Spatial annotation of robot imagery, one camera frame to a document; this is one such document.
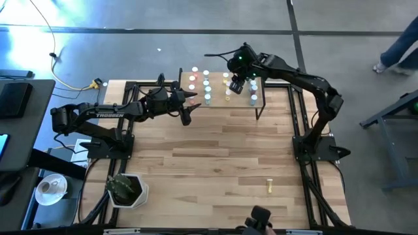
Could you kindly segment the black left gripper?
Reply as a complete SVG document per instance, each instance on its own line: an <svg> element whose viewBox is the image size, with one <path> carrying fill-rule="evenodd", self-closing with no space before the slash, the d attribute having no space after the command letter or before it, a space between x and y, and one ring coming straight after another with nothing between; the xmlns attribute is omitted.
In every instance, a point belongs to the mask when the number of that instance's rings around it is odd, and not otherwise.
<svg viewBox="0 0 418 235"><path fill-rule="evenodd" d="M170 85L169 113L178 112L183 126L191 123L191 113L197 109L201 103L184 107L185 98L195 97L197 93L184 91L177 81Z"/></svg>

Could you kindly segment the wooden shelf black metal legs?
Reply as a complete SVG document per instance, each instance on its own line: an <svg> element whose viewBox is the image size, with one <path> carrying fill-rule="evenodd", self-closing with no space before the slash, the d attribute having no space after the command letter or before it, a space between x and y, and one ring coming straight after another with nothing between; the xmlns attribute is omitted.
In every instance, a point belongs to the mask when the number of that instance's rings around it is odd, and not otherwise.
<svg viewBox="0 0 418 235"><path fill-rule="evenodd" d="M255 106L250 105L250 81L248 80L244 84L244 88L242 90L242 93L240 95L234 93L231 91L231 99L230 101L225 100L225 91L226 86L223 82L223 73L224 72L210 72L209 73L209 86L212 88L211 90L211 104L206 105L204 96L206 95L203 81L204 81L204 75L203 72L198 72L198 76L196 77L196 84L195 91L192 91L194 93L197 93L195 96L195 104L201 103L201 106L203 108L247 108L247 109L254 109L255 110L255 117L259 119L261 117L261 114L263 113L263 110L266 106L265 101L265 82L261 78L256 78L255 81L257 82L258 90L256 92L257 96L257 103ZM233 77L233 74L229 73L229 79L228 82L231 82L231 78ZM189 77L193 76L192 72L184 72L182 69L179 70L178 75L178 82L180 84L180 87L182 87L186 91L189 90Z"/></svg>

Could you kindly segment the white hexagonal plant pot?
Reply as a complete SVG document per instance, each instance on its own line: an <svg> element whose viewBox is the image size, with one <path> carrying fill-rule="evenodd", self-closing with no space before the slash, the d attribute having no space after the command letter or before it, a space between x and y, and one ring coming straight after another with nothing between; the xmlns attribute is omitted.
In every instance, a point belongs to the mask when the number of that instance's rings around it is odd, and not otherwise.
<svg viewBox="0 0 418 235"><path fill-rule="evenodd" d="M149 186L142 180L142 178L136 174L126 174L126 173L119 173L119 174L123 174L124 176L127 176L131 180L131 187L135 193L133 196L133 203L128 206L124 206L124 205L116 204L114 199L112 198L112 195L110 194L110 191L107 190L113 207L135 209L147 203L148 194L149 194Z"/></svg>

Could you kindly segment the green cactus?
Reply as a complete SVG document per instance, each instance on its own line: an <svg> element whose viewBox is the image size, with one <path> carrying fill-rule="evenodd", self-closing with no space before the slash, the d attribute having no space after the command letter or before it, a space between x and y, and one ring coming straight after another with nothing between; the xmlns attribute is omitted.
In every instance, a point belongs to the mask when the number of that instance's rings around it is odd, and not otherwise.
<svg viewBox="0 0 418 235"><path fill-rule="evenodd" d="M123 174L107 176L106 189L110 191L116 204L128 206L133 203L134 190L131 180Z"/></svg>

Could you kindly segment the black bulky object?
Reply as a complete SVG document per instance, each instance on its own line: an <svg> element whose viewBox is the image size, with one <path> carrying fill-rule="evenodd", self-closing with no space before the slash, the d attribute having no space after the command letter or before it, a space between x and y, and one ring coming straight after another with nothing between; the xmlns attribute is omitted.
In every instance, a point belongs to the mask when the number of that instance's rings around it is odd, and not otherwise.
<svg viewBox="0 0 418 235"><path fill-rule="evenodd" d="M271 225L270 216L270 210L261 206L254 206L250 217L245 220L246 227L243 229L242 235L265 235L266 227Z"/></svg>

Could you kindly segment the black desk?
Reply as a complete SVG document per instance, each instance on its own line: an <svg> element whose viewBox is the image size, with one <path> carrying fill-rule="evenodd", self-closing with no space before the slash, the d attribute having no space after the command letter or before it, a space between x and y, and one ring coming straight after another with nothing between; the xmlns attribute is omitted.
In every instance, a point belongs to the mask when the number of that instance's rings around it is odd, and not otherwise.
<svg viewBox="0 0 418 235"><path fill-rule="evenodd" d="M32 199L41 169L84 179L86 169L64 161L41 150L6 151L0 160L0 177L19 176L20 180L10 202L0 206L0 232L20 230Z"/></svg>

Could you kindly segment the person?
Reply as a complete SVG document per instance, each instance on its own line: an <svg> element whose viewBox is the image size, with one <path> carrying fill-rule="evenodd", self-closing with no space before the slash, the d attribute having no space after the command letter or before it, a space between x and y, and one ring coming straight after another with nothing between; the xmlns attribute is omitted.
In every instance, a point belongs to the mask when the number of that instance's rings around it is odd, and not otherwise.
<svg viewBox="0 0 418 235"><path fill-rule="evenodd" d="M400 60L407 50L418 42L418 16L407 26L397 40L383 52L377 64L372 70L376 73L383 73L393 65L395 73L411 76L418 71L418 48L414 49L404 60Z"/></svg>

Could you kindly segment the dark grey desk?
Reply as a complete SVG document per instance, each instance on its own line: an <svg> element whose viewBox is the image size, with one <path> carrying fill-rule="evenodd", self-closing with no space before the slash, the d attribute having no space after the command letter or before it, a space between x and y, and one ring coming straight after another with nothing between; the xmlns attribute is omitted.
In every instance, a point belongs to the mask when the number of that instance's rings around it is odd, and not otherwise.
<svg viewBox="0 0 418 235"><path fill-rule="evenodd" d="M48 103L54 80L29 80L33 89L21 118L0 119L0 134L8 134L0 172L19 171L27 166Z"/></svg>

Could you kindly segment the white cup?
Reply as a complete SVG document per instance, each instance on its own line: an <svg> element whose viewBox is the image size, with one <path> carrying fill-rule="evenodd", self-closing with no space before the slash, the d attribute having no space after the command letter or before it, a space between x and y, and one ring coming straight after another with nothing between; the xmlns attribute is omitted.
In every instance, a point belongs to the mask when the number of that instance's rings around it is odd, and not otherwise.
<svg viewBox="0 0 418 235"><path fill-rule="evenodd" d="M41 181L37 191L42 195L54 195L59 191L59 180Z"/></svg>

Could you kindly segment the black flat bar device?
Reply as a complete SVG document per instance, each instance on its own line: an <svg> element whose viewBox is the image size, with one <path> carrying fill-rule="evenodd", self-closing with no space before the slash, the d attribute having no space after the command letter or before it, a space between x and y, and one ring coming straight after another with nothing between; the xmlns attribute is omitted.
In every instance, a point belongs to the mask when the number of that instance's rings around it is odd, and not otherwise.
<svg viewBox="0 0 418 235"><path fill-rule="evenodd" d="M31 70L8 70L0 69L0 77L6 78L32 78L34 73Z"/></svg>

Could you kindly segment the smartphone lit screen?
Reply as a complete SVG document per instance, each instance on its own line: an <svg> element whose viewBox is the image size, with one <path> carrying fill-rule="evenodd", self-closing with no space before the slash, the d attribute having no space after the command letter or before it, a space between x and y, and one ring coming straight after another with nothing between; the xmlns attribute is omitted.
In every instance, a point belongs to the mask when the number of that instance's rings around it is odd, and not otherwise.
<svg viewBox="0 0 418 235"><path fill-rule="evenodd" d="M0 160L3 158L9 139L9 134L0 134Z"/></svg>

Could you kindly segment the black computer mouse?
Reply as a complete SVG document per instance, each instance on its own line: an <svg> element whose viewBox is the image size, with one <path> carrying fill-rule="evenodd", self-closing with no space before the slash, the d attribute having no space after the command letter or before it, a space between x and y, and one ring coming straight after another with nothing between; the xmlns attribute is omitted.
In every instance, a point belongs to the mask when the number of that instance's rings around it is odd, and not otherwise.
<svg viewBox="0 0 418 235"><path fill-rule="evenodd" d="M8 204L15 192L17 184L21 180L20 176L4 175L0 178L0 207Z"/></svg>

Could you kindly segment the black aluminium rail frame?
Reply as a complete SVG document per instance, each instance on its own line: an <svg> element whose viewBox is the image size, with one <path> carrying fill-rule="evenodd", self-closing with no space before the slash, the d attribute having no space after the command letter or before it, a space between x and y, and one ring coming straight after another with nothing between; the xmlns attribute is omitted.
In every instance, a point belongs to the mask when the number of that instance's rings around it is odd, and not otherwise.
<svg viewBox="0 0 418 235"><path fill-rule="evenodd" d="M120 212L119 226L233 228L259 205L275 227L307 228L288 93L268 89L266 101L260 119L251 110L201 108L187 127L169 117L136 125L127 171L150 193L145 205Z"/></svg>

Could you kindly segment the silver metal bracket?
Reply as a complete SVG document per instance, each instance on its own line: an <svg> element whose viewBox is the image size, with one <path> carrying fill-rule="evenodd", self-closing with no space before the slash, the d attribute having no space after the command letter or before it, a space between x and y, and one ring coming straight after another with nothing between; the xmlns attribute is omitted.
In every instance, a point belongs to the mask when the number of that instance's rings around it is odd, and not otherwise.
<svg viewBox="0 0 418 235"><path fill-rule="evenodd" d="M286 230L286 235L323 235L323 232L320 230L289 229Z"/></svg>
<svg viewBox="0 0 418 235"><path fill-rule="evenodd" d="M139 235L139 228L113 228L103 230L103 235Z"/></svg>

